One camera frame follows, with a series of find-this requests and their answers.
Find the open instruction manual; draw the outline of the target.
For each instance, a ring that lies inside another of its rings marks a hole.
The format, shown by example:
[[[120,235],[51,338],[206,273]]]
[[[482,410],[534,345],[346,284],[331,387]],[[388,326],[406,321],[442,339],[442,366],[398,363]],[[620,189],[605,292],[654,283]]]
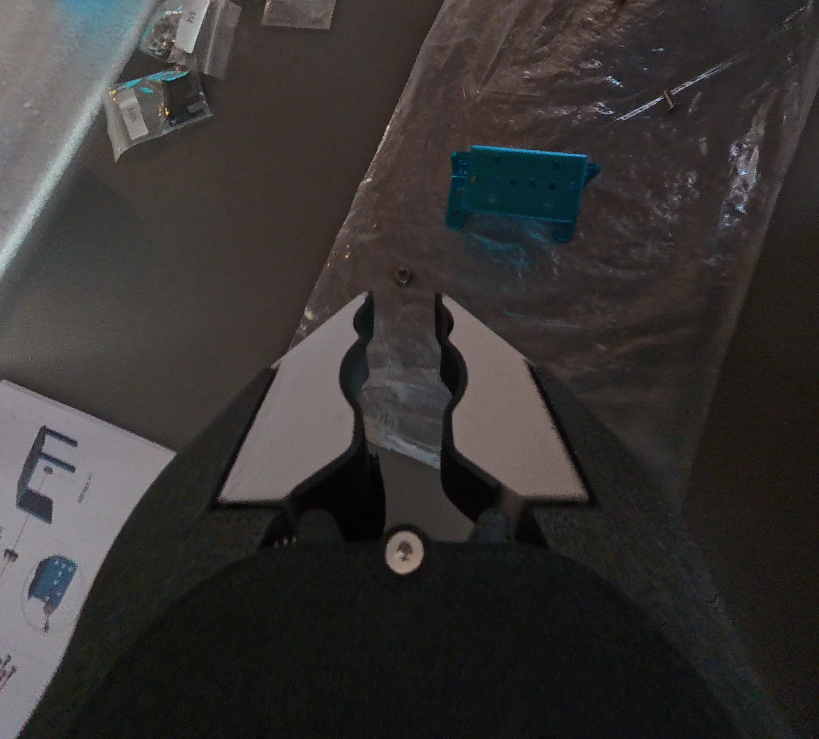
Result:
[[[173,457],[2,381],[2,737],[17,737],[34,712],[104,560]]]

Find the dark grey desk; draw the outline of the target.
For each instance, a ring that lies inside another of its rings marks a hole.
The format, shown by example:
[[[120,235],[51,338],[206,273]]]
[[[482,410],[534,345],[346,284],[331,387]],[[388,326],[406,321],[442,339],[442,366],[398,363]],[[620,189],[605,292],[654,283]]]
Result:
[[[444,0],[242,14],[209,122],[97,120],[2,295],[2,376],[179,450],[282,354]],[[817,103],[692,452],[686,524],[763,687],[817,734]]]

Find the blue metal bracket large holes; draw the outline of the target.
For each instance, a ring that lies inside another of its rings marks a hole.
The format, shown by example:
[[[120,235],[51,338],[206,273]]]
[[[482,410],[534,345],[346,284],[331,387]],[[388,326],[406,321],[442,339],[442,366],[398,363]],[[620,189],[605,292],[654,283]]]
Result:
[[[445,227],[462,229],[472,215],[544,222],[557,242],[570,242],[583,192],[601,166],[585,154],[473,145],[450,155]]]

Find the white foam sheet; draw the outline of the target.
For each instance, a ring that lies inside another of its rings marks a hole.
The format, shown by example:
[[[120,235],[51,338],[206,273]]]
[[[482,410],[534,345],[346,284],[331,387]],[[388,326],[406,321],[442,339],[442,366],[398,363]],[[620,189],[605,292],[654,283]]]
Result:
[[[1,0],[1,270],[18,265],[159,0]]]

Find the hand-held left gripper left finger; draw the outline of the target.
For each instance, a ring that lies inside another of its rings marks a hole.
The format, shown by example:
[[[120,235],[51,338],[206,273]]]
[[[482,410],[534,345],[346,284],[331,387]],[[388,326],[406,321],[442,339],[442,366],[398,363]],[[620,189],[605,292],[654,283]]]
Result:
[[[287,352],[220,488],[223,506],[345,506],[370,481],[360,397],[374,294],[364,291]]]

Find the large clear plastic bag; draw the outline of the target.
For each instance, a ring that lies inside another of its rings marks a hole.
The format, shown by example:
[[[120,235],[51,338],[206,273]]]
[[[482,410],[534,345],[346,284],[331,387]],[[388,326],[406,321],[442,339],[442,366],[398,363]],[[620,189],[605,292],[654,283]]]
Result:
[[[367,432],[435,463],[446,294],[678,502],[816,91],[817,0],[444,0],[293,343],[372,292]],[[573,239],[497,215],[447,229],[450,155],[473,145],[600,164]]]

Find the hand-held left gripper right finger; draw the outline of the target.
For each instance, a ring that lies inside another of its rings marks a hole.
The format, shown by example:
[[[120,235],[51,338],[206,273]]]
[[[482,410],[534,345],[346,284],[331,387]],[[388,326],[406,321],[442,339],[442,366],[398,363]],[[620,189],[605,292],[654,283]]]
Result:
[[[454,504],[589,504],[590,489],[532,363],[456,300],[435,295],[450,393],[441,484]]]

